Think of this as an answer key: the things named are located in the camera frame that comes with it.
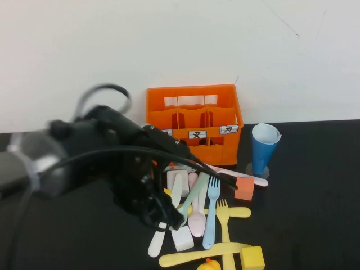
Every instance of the black tabletop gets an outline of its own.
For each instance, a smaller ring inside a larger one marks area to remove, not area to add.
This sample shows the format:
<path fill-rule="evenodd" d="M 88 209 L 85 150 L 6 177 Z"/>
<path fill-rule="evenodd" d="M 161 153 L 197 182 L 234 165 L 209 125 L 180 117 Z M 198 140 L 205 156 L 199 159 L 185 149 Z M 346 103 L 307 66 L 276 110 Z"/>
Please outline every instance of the black tabletop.
<path fill-rule="evenodd" d="M 232 242 L 261 246 L 266 269 L 360 269 L 360 121 L 275 124 L 283 134 L 269 162 L 269 186 L 256 188 L 250 218 L 231 218 Z M 250 131 L 241 132 L 239 172 L 251 161 Z M 0 136 L 3 150 L 8 136 Z M 0 201 L 0 254 L 20 195 Z M 159 269 L 147 255 L 154 234 L 116 207 L 98 181 L 51 201 L 34 199 L 20 237 L 18 269 Z M 216 241 L 221 242 L 217 221 Z M 201 249 L 201 240 L 193 250 Z M 175 252 L 166 233 L 162 254 Z M 240 257 L 235 255 L 240 267 Z M 202 260 L 169 269 L 191 269 Z"/>

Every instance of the blue cup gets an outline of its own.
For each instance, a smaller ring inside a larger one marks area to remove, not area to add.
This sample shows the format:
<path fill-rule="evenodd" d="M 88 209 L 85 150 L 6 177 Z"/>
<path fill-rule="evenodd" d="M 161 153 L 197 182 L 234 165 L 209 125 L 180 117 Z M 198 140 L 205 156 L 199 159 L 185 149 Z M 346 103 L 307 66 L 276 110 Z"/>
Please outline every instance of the blue cup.
<path fill-rule="evenodd" d="M 260 123 L 253 128 L 253 173 L 264 173 L 279 140 L 281 138 L 276 127 Z"/>

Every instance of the orange plastic caddy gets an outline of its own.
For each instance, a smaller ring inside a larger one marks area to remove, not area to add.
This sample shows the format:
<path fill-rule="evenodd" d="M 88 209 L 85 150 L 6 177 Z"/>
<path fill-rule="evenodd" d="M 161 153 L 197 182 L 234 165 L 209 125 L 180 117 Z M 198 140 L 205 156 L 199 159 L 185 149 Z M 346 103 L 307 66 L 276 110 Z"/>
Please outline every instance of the orange plastic caddy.
<path fill-rule="evenodd" d="M 146 121 L 211 165 L 237 163 L 242 121 L 233 84 L 149 88 Z"/>

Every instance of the white block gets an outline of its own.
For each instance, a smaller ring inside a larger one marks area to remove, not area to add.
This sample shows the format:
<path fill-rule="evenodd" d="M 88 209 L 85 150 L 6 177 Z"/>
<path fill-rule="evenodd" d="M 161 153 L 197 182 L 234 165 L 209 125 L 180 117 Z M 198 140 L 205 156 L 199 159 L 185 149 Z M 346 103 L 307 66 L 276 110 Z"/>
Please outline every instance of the white block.
<path fill-rule="evenodd" d="M 177 231 L 172 230 L 175 248 L 177 252 L 190 249 L 194 246 L 194 240 L 189 229 L 189 226 L 184 226 Z"/>
<path fill-rule="evenodd" d="M 188 178 L 188 172 L 186 170 L 171 170 L 166 173 L 166 177 L 168 181 L 168 189 L 169 190 L 173 189 L 175 177 L 178 173 L 182 177 L 181 197 L 186 197 L 189 194 L 189 178 Z"/>

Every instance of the yellow cube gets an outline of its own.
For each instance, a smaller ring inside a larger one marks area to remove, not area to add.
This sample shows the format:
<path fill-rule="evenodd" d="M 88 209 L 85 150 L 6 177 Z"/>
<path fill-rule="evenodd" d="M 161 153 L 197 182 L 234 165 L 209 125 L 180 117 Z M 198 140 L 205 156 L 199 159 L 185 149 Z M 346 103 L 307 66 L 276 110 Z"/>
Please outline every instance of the yellow cube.
<path fill-rule="evenodd" d="M 261 246 L 243 247 L 240 253 L 242 270 L 264 270 L 265 261 Z"/>

